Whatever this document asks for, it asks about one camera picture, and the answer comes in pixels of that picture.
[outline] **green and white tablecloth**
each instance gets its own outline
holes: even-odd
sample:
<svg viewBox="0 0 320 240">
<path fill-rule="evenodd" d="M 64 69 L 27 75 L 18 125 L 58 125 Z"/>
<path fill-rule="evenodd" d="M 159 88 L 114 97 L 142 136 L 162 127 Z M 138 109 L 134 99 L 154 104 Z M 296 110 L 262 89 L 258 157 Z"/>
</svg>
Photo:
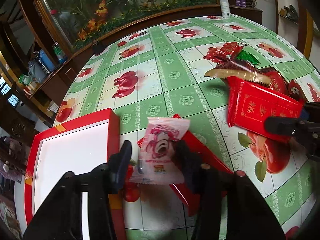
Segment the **green and white tablecloth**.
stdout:
<svg viewBox="0 0 320 240">
<path fill-rule="evenodd" d="M 181 30 L 189 34 L 183 38 Z M 219 16 L 184 19 L 141 30 L 138 34 L 124 37 L 120 41 L 126 41 L 125 45 L 119 47 L 120 41 L 117 41 L 87 62 L 82 72 L 89 74 L 79 75 L 65 96 L 65 100 L 76 99 L 67 121 L 112 108 L 120 117 L 120 140 L 132 142 L 132 156 L 137 159 L 136 141 L 144 135 L 147 117 L 171 117 L 178 113 L 191 120 L 189 130 L 229 168 L 246 172 L 285 232 L 299 226 L 315 201 L 310 161 L 302 151 L 291 149 L 289 163 L 282 172 L 267 173 L 263 182 L 258 181 L 254 173 L 258 158 L 250 148 L 242 147 L 237 138 L 238 132 L 246 131 L 229 128 L 226 122 L 228 87 L 219 78 L 203 77 L 216 65 L 203 56 L 209 47 L 219 49 L 225 42 L 243 41 L 248 45 L 244 50 L 260 61 L 258 68 L 273 66 L 287 81 L 295 79 L 309 101 L 320 96 L 320 75 L 313 65 L 273 31 L 236 15 L 230 19 Z M 276 53 L 270 53 L 264 46 Z M 115 97 L 118 86 L 114 80 L 129 71 L 134 71 L 138 78 L 134 90 L 126 96 Z M 316 95 L 312 96 L 311 88 Z M 128 239 L 190 239 L 195 221 L 187 217 L 187 207 L 169 186 L 151 188 L 145 190 L 142 200 L 123 201 Z M 225 238 L 226 225 L 225 210 L 221 239 Z"/>
</svg>

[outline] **window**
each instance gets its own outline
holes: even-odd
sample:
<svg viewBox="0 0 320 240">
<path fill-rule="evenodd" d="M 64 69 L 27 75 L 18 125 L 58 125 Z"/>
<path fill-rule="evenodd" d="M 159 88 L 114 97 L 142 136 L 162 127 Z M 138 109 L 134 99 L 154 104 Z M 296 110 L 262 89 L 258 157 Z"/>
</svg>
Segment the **window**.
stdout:
<svg viewBox="0 0 320 240">
<path fill-rule="evenodd" d="M 4 95 L 5 93 L 7 93 L 10 90 L 9 85 L 5 82 L 4 78 L 1 77 L 0 78 L 0 89 L 1 89 L 1 93 Z M 8 99 L 8 102 L 13 106 L 16 107 L 16 105 L 19 102 L 19 99 L 15 96 L 12 95 L 10 96 L 10 98 Z"/>
</svg>

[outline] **green wrapper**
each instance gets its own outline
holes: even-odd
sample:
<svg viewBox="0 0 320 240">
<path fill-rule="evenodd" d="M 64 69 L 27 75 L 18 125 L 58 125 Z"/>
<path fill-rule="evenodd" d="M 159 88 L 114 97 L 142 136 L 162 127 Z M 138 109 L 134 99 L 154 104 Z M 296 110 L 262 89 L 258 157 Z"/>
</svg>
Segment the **green wrapper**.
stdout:
<svg viewBox="0 0 320 240">
<path fill-rule="evenodd" d="M 259 65 L 260 64 L 260 62 L 255 58 L 254 55 L 250 54 L 249 52 L 246 52 L 245 50 L 240 51 L 240 53 L 237 56 L 237 59 L 242 59 L 242 60 L 248 61 L 252 65 Z"/>
</svg>

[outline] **pink snack package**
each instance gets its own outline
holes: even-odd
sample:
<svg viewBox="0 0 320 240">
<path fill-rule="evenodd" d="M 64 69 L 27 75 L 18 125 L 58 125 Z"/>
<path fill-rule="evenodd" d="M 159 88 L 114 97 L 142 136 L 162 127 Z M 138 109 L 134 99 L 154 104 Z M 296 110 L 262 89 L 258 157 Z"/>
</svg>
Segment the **pink snack package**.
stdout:
<svg viewBox="0 0 320 240">
<path fill-rule="evenodd" d="M 138 165 L 130 182 L 163 185 L 183 183 L 183 174 L 171 160 L 174 155 L 172 142 L 184 136 L 190 120 L 148 117 L 148 122 Z"/>
</svg>

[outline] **white spray bottle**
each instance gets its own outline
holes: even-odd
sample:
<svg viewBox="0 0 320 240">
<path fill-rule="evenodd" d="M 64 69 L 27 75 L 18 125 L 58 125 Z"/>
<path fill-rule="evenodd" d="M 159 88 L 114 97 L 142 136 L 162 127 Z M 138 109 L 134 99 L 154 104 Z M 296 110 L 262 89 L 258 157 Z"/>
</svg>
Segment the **white spray bottle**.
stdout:
<svg viewBox="0 0 320 240">
<path fill-rule="evenodd" d="M 230 6 L 228 0 L 220 0 L 221 12 L 223 18 L 230 18 Z"/>
</svg>

